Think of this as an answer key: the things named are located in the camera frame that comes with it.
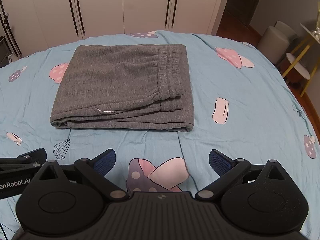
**yellow table leg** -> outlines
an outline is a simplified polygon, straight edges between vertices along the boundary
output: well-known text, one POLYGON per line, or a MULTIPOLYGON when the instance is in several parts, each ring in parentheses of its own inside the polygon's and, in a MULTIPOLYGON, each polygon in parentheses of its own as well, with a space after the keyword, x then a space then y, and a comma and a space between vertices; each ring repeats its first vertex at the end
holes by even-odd
POLYGON ((311 37, 306 36, 292 51, 291 54, 294 54, 305 42, 307 42, 311 37))
POLYGON ((316 70, 317 70, 319 64, 320 64, 320 57, 318 58, 317 63, 313 67, 313 70, 312 70, 312 72, 310 74, 310 79, 308 80, 308 82, 306 83, 305 87, 303 88, 303 90, 302 90, 302 92, 300 94, 301 97, 303 96, 303 94, 306 92, 308 86, 310 85, 311 79, 314 76, 314 74, 316 73, 316 70))
POLYGON ((312 39, 312 41, 310 41, 307 46, 303 49, 303 51, 299 54, 299 56, 297 56, 297 58, 295 59, 294 62, 292 62, 292 64, 287 68, 287 70, 282 74, 282 77, 284 78, 290 70, 293 69, 293 67, 299 62, 299 60, 303 57, 303 55, 308 51, 308 49, 310 49, 310 47, 312 46, 312 44, 315 42, 315 39, 312 39))

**cabinet door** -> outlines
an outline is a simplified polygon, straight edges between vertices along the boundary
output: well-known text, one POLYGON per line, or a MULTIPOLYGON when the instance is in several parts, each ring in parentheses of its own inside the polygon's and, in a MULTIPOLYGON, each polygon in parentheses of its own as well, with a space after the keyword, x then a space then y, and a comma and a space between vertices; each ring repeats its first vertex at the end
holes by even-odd
POLYGON ((48 49, 33 0, 2 0, 4 11, 22 56, 48 49))
POLYGON ((82 39, 76 12, 74 11, 74 21, 69 0, 33 0, 33 2, 49 47, 82 39))
POLYGON ((125 33, 167 30, 171 1, 123 0, 125 33))
POLYGON ((124 33, 122 0, 76 0, 83 38, 124 33))
POLYGON ((170 13, 169 31, 211 33, 208 28, 216 2, 217 0, 174 0, 170 13))

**silver screw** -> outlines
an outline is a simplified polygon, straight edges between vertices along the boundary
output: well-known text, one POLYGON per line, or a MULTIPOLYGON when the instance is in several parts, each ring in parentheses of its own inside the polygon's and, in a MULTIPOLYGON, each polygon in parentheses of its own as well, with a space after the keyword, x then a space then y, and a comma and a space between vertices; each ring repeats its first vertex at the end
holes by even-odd
POLYGON ((211 198, 213 195, 214 193, 210 190, 201 190, 198 192, 198 196, 201 198, 211 198))
POLYGON ((110 193, 112 198, 122 198, 125 196, 125 192, 123 190, 114 190, 110 193))

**baseboard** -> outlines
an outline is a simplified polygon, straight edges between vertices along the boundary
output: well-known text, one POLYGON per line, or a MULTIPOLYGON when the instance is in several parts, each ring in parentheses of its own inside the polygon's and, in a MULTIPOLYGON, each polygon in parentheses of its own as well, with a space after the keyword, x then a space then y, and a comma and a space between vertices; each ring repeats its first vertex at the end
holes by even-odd
POLYGON ((310 98, 308 97, 307 93, 304 93, 302 98, 304 99, 306 105, 308 106, 310 112, 311 112, 311 115, 312 115, 312 118, 313 120, 315 121, 315 125, 316 125, 316 128, 318 129, 318 131, 320 131, 320 119, 319 119, 319 116, 317 114, 317 111, 315 109, 315 107, 313 106, 310 98))
POLYGON ((262 36, 260 35, 260 33, 258 33, 251 25, 248 26, 248 30, 254 33, 254 35, 256 35, 257 37, 259 37, 259 39, 261 39, 262 36))

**bed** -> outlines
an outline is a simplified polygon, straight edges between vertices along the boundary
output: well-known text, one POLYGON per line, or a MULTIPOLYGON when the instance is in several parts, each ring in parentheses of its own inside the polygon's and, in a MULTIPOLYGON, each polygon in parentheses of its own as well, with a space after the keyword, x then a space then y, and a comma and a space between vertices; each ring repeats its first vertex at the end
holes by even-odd
MULTIPOLYGON (((0 69, 1 157, 42 147, 48 159, 71 164, 112 148, 115 161, 106 178, 122 189, 141 190, 132 178, 137 179, 140 173, 136 171, 142 170, 143 176, 167 190, 193 195, 219 177, 209 165, 212 149, 253 164, 276 159, 308 201, 301 233, 319 239, 319 142, 278 70, 248 43, 167 31, 142 35, 88 38, 37 52, 0 69), (66 68, 79 45, 94 44, 185 45, 195 111, 193 130, 54 128, 49 118, 61 78, 53 71, 66 68), (216 112, 221 105, 222 114, 216 112)), ((0 200, 0 223, 9 239, 20 226, 15 215, 18 198, 0 200)))

